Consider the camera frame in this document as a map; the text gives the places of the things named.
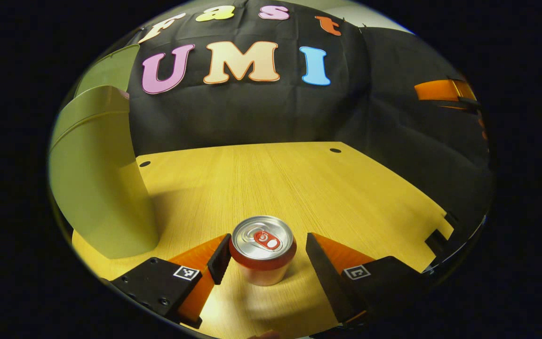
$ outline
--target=soda can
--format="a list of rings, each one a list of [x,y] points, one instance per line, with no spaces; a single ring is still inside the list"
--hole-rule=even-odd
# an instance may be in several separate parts
[[[269,286],[284,278],[296,253],[296,241],[284,221],[259,215],[235,227],[230,253],[249,283]]]

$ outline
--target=colorful letter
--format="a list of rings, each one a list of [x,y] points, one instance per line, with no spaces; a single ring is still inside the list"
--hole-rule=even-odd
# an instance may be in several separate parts
[[[340,36],[342,33],[338,32],[337,30],[334,30],[334,26],[339,27],[338,24],[332,21],[329,17],[326,16],[316,16],[315,19],[319,19],[319,23],[321,24],[321,28],[325,32],[331,33],[335,36]]]
[[[183,76],[185,76],[185,67],[187,66],[187,55],[196,47],[195,45],[185,45],[173,49],[175,55],[175,66],[173,74],[167,79],[160,81],[158,79],[158,69],[160,60],[164,58],[164,53],[155,54],[143,62],[142,88],[148,94],[158,94],[171,90],[177,86]]]
[[[181,13],[180,15],[170,17],[170,18],[166,19],[165,21],[161,21],[161,22],[155,24],[154,26],[152,26],[152,29],[150,30],[150,32],[148,32],[148,34],[146,34],[146,36],[144,36],[142,38],[142,40],[138,41],[137,43],[142,43],[145,40],[152,39],[153,37],[159,35],[160,30],[168,28],[168,26],[171,26],[172,23],[175,22],[175,19],[181,19],[184,16],[185,16],[185,13]]]
[[[218,84],[226,82],[230,76],[223,69],[224,65],[230,69],[237,80],[241,80],[254,64],[248,77],[254,81],[277,81],[279,74],[275,71],[273,52],[277,48],[275,42],[257,41],[250,46],[245,54],[231,41],[209,43],[206,48],[213,51],[210,58],[210,73],[204,77],[204,83]]]
[[[269,20],[286,20],[290,17],[287,12],[288,9],[284,6],[264,6],[258,16]]]
[[[196,21],[202,22],[202,21],[209,21],[212,19],[217,20],[223,20],[223,19],[229,19],[233,16],[233,10],[235,7],[233,6],[218,6],[206,9],[204,11],[204,14],[200,15],[196,18]]]
[[[303,76],[303,81],[318,86],[329,85],[331,81],[325,76],[325,65],[323,64],[323,57],[327,53],[313,47],[300,47],[300,51],[305,54],[307,61],[307,73]]]

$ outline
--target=wood grain surface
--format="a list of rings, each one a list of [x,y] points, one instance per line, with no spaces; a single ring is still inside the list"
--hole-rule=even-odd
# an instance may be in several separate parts
[[[153,251],[111,260],[75,232],[73,246],[100,277],[115,279],[151,256],[171,258],[254,215],[278,217],[294,233],[298,249],[277,285],[250,285],[230,262],[200,315],[197,331],[213,337],[276,330],[293,339],[338,325],[305,252],[308,232],[421,272],[434,259],[424,240],[435,229],[446,238],[453,231],[446,212],[419,189],[341,142],[196,148],[137,158],[144,161],[151,162],[140,171],[161,240]]]

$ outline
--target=letter m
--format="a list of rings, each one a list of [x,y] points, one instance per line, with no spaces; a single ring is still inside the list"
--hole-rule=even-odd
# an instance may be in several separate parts
[[[210,73],[204,77],[204,83],[218,84],[226,82],[230,76],[224,72],[224,65],[237,80],[243,79],[244,75],[254,64],[248,77],[254,81],[277,81],[279,74],[275,71],[273,52],[277,48],[275,42],[257,41],[250,46],[245,54],[231,41],[219,41],[210,43],[206,48],[213,51],[210,59]]]

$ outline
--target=black cloth backdrop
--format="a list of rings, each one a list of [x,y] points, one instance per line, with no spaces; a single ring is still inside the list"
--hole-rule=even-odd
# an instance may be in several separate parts
[[[271,4],[288,8],[290,18],[258,17],[260,8]],[[209,6],[188,9],[185,17],[141,44],[128,87],[136,156],[221,145],[342,141],[408,180],[458,219],[447,250],[436,262],[476,230],[492,195],[478,116],[419,101],[414,89],[427,81],[464,80],[438,52],[408,32],[359,28],[288,2],[236,1],[234,17],[197,22]],[[126,45],[177,14],[157,16]],[[322,30],[315,16],[338,23],[341,36]],[[277,43],[280,79],[238,81],[225,66],[227,82],[205,84],[211,63],[206,45],[217,41],[232,41],[243,53],[256,41]],[[170,52],[189,43],[196,47],[189,52],[181,83],[161,94],[144,92],[142,62],[164,52],[158,78],[167,79],[175,62]],[[303,82],[307,66],[300,47],[327,52],[329,86]]]

